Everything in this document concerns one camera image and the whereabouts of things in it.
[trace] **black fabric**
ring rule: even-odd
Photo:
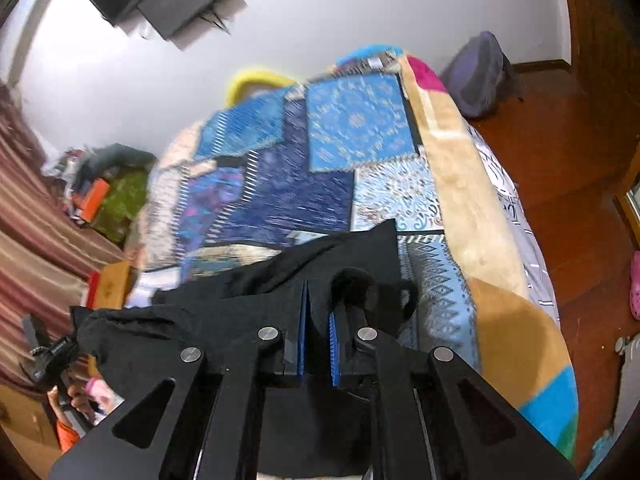
[[[99,310],[85,319],[75,312],[80,348],[96,356],[104,379],[127,398],[141,380],[162,371],[163,356],[186,346],[212,355],[247,332],[276,324],[273,319],[287,305],[300,306],[306,281],[311,312],[306,385],[267,390],[258,470],[290,478],[363,474],[370,460],[369,409],[331,387],[328,313],[340,290],[348,301],[362,302],[367,322],[371,313],[372,323],[397,335],[403,320],[397,247],[395,223],[387,221],[368,232],[318,238],[270,260],[158,292],[148,308]],[[345,268],[375,287],[336,287]]]
[[[79,162],[73,186],[74,192],[80,192],[85,182],[92,183],[111,168],[128,166],[130,168],[149,169],[156,162],[156,156],[122,144],[111,144],[95,153],[84,155]]]

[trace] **blue patterned fabric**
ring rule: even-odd
[[[243,184],[243,168],[217,168],[187,184],[177,237],[183,253],[202,245],[209,226],[222,209],[240,199]]]
[[[292,230],[349,229],[353,172],[310,173],[304,101],[285,110],[284,141],[249,153],[245,194],[212,226],[208,242],[291,246]]]
[[[352,170],[417,154],[393,75],[373,73],[312,84],[307,106],[311,171]]]
[[[259,95],[217,112],[202,127],[195,160],[240,156],[282,140],[284,95],[288,88]]]
[[[400,56],[402,54],[402,49],[399,46],[373,43],[367,46],[361,46],[360,48],[348,53],[346,56],[341,57],[338,61],[336,61],[335,64],[336,66],[340,66],[352,59],[370,57],[379,52],[384,52],[385,50],[393,51],[396,56]]]
[[[401,343],[423,352],[448,346],[480,373],[476,306],[444,236],[401,235],[398,255],[402,276],[420,290]]]
[[[367,231],[396,219],[399,231],[440,231],[442,215],[426,158],[367,164],[355,171],[351,229]]]

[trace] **patchwork quilt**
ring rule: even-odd
[[[516,187],[433,71],[398,47],[360,49],[178,134],[150,178],[128,304],[390,218],[420,290],[401,342],[454,349],[570,458],[575,378]]]

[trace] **white wall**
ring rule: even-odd
[[[569,7],[566,0],[556,0],[558,4],[558,37],[560,39],[560,59],[571,64],[571,27]]]
[[[230,36],[211,30],[181,51],[155,32],[112,28],[88,0],[53,0],[20,83],[27,120],[59,148],[122,142],[159,153],[222,106],[242,68],[303,79],[376,42],[440,70],[481,30],[512,62],[562,56],[557,0],[245,1]]]

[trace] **wooden furniture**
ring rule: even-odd
[[[586,280],[591,282],[589,292],[563,306],[560,298],[558,301],[562,333],[570,348],[578,383],[580,418],[574,463],[582,471],[591,458],[594,441],[612,423],[620,374],[620,359],[612,352],[614,340],[640,331],[640,323],[633,320],[628,307],[632,237],[621,226],[615,226],[612,202],[615,196],[629,218],[635,238],[640,239],[640,216],[636,216],[634,203],[629,202],[627,194],[640,172],[640,150],[636,151],[640,134],[640,50],[631,39],[631,29],[620,18],[618,11],[624,6],[620,6],[619,0],[567,0],[567,3],[572,74],[586,92],[580,116],[590,123],[588,127],[580,126],[583,134],[572,139],[571,147],[584,151],[585,143],[597,146],[594,157],[584,159],[575,167],[575,173],[593,172],[595,167],[607,171],[607,176],[593,186],[577,190],[576,205],[564,209],[568,222],[574,226],[566,236],[574,240],[572,250],[581,254],[567,267],[571,269],[567,276],[572,275],[571,282],[584,282],[586,276],[593,276]],[[593,197],[588,204],[587,195]],[[556,218],[560,222],[562,215]],[[540,231],[531,218],[529,221],[540,240]],[[587,224],[589,229],[583,231],[582,239],[573,235]],[[558,244],[562,244],[562,238],[558,238]],[[548,258],[542,241],[540,245]],[[556,272],[556,276],[552,275],[554,286],[558,279]],[[620,439],[600,470],[592,475],[594,480],[621,478],[614,472],[638,468],[640,454],[635,443],[640,439],[640,418],[633,417],[628,427],[628,435]]]
[[[60,447],[42,405],[0,384],[0,426],[0,444],[4,440],[8,445],[9,440],[31,470],[45,479],[60,456]]]
[[[640,146],[636,148],[629,169],[620,182],[616,199],[640,246]]]

